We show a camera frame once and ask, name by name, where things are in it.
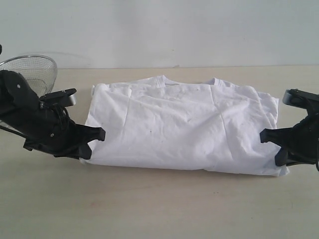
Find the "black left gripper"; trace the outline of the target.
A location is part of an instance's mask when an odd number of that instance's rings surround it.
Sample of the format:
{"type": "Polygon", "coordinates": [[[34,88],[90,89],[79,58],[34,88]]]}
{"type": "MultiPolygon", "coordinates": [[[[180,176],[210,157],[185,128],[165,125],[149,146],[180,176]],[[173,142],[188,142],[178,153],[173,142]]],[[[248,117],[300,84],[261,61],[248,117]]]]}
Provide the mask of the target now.
{"type": "Polygon", "coordinates": [[[75,123],[66,109],[60,110],[57,116],[58,124],[49,136],[43,139],[26,139],[23,148],[51,154],[54,157],[90,159],[92,149],[89,143],[94,140],[104,141],[105,130],[75,123]]]}

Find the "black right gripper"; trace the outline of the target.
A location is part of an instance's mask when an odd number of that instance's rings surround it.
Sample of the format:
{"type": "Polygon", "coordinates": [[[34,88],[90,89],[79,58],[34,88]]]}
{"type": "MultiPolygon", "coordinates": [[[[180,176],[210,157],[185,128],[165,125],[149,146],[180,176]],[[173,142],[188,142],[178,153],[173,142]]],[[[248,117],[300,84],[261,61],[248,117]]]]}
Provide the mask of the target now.
{"type": "Polygon", "coordinates": [[[280,147],[275,155],[276,166],[308,164],[319,166],[319,114],[306,116],[289,128],[264,129],[262,143],[272,142],[280,147]]]}

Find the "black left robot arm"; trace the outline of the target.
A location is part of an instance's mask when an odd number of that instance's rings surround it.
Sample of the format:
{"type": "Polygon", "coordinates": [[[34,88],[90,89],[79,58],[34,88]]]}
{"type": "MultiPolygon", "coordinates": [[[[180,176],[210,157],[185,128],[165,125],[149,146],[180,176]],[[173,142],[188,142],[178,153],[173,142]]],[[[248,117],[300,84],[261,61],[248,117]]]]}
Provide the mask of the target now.
{"type": "Polygon", "coordinates": [[[101,127],[77,124],[67,108],[75,88],[54,92],[56,62],[45,55],[22,55],[0,64],[0,127],[25,139],[23,147],[54,157],[90,159],[89,143],[104,141],[101,127]]]}

